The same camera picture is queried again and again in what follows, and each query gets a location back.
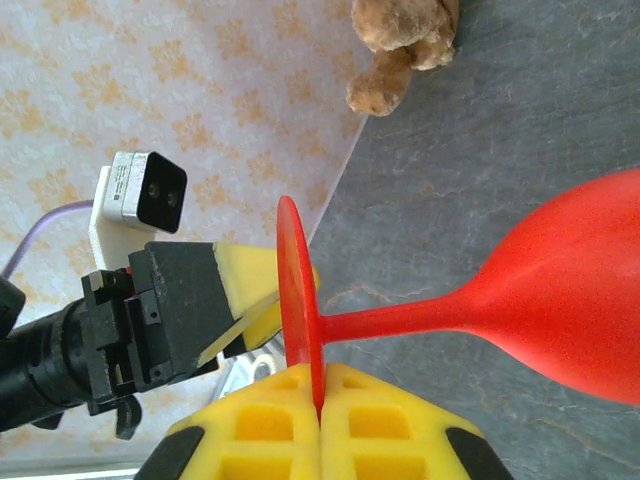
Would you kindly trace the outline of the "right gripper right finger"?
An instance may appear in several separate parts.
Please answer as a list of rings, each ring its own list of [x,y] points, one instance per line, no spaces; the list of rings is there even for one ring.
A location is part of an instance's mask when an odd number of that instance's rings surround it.
[[[513,480],[470,421],[344,364],[327,367],[322,480]]]

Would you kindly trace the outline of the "aluminium rail base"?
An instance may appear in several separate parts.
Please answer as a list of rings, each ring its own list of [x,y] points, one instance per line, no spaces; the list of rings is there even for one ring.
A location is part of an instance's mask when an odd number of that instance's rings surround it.
[[[0,460],[0,480],[133,480],[145,457]]]

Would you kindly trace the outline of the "white tape roll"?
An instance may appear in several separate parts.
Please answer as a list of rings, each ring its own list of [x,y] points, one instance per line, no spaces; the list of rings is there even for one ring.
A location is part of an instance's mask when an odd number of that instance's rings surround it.
[[[257,381],[279,373],[286,367],[285,359],[278,353],[244,355],[234,359],[222,383],[219,397],[222,398]]]

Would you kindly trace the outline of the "brown teddy bear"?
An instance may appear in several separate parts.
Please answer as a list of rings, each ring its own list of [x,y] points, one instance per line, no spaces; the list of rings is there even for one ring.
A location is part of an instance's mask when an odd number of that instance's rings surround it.
[[[403,100],[415,71],[451,63],[459,13],[460,0],[353,0],[352,27],[373,60],[347,86],[350,109],[388,116]]]

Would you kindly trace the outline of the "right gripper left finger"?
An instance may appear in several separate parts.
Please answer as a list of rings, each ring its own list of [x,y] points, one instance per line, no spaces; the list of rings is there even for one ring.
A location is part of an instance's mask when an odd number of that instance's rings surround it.
[[[320,480],[309,367],[287,368],[178,421],[134,480]]]

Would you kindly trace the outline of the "red plastic wine glass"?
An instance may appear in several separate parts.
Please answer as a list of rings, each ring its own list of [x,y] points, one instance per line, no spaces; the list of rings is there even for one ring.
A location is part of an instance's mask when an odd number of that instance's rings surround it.
[[[327,344],[435,331],[481,337],[558,383],[640,406],[640,168],[542,205],[469,282],[438,298],[322,315],[288,196],[278,204],[277,264],[286,360],[309,366],[316,407]]]

